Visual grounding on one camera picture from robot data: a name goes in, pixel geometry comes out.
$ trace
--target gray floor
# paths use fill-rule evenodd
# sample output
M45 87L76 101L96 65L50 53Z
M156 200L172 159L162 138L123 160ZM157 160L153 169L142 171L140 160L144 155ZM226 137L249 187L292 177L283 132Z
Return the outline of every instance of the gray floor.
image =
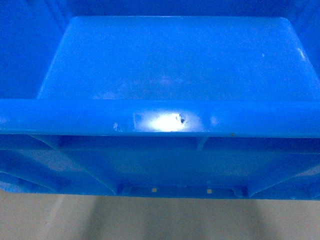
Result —
M11 194L1 240L318 240L320 202Z

